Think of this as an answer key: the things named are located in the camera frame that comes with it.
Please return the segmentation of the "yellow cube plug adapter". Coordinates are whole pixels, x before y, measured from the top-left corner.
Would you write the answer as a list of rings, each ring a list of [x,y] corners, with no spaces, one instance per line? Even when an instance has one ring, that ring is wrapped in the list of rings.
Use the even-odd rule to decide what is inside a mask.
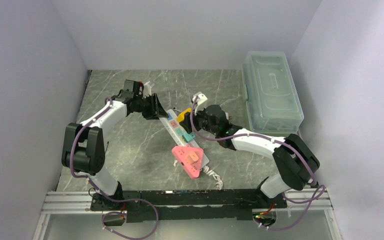
[[[186,117],[186,114],[189,114],[191,112],[191,108],[187,108],[185,109],[184,111],[180,112],[178,115],[177,115],[177,118],[176,120],[181,123],[183,122],[187,117]]]

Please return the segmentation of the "white power strip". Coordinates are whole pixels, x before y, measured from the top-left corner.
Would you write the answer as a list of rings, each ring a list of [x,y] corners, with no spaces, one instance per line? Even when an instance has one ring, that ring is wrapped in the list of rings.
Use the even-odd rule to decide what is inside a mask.
[[[193,133],[187,133],[186,130],[177,121],[177,114],[173,109],[167,109],[168,117],[160,117],[160,122],[163,124],[169,135],[175,141],[177,146],[200,148],[195,141]]]

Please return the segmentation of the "pink triangular plug adapter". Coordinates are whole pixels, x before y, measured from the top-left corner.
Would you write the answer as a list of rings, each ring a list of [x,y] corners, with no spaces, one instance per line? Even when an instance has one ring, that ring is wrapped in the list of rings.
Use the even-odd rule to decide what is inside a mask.
[[[204,150],[202,148],[175,146],[171,152],[191,179],[199,177],[204,159]]]

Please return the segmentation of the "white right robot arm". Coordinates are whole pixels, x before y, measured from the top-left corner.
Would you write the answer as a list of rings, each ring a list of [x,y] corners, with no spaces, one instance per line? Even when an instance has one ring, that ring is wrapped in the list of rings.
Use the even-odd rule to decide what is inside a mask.
[[[186,132],[204,130],[213,135],[221,147],[250,152],[274,161],[278,173],[266,177],[257,187],[256,203],[269,207],[275,197],[288,191],[300,191],[307,184],[316,185],[315,173],[320,162],[297,134],[286,137],[267,136],[252,132],[230,122],[227,113],[213,104],[197,113],[186,110],[177,118]]]

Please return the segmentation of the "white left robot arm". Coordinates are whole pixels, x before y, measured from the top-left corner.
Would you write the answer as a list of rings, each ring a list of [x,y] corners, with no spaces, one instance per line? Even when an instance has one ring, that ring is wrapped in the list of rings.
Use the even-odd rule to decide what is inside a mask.
[[[111,210],[124,203],[122,184],[105,166],[105,137],[113,127],[132,113],[140,113],[146,120],[159,120],[168,113],[162,107],[152,81],[125,80],[118,94],[106,97],[104,106],[80,123],[69,123],[65,128],[61,163],[76,179],[86,179],[104,197]]]

